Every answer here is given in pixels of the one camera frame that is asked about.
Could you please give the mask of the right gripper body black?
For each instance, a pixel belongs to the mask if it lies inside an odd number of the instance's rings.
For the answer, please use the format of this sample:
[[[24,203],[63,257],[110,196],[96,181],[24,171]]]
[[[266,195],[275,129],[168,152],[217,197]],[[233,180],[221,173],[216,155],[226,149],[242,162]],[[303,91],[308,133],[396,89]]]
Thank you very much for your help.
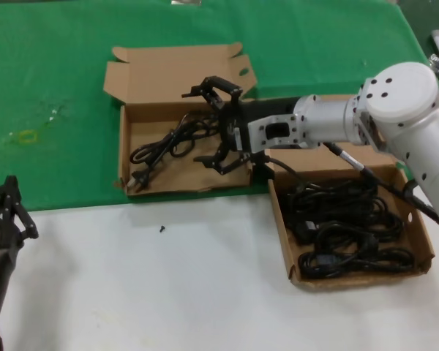
[[[218,113],[222,143],[231,151],[250,151],[248,121],[242,105],[225,104]]]

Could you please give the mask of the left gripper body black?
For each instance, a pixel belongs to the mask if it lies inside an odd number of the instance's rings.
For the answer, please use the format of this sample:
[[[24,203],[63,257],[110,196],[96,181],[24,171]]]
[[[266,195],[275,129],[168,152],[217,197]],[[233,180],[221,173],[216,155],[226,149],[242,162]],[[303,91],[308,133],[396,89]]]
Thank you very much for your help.
[[[17,256],[22,247],[23,239],[15,224],[15,216],[2,214],[0,216],[0,254]]]

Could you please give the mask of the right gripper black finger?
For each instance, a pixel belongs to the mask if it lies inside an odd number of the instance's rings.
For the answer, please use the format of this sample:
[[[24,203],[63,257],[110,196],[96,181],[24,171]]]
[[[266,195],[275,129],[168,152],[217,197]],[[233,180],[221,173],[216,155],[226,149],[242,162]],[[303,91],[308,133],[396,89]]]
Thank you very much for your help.
[[[235,83],[231,83],[218,76],[210,76],[197,86],[193,86],[189,93],[183,94],[183,98],[203,97],[213,110],[221,110],[225,106],[225,102],[216,92],[216,89],[225,92],[230,96],[232,106],[239,104],[239,98],[242,95],[242,88]]]
[[[214,155],[197,156],[193,159],[193,161],[201,163],[205,168],[216,170],[220,175],[225,175],[241,167],[242,165],[245,165],[251,159],[250,154],[240,151],[238,159],[229,165],[223,165],[222,162],[226,159],[230,151],[231,149],[229,146],[227,146],[225,143],[220,143]]]

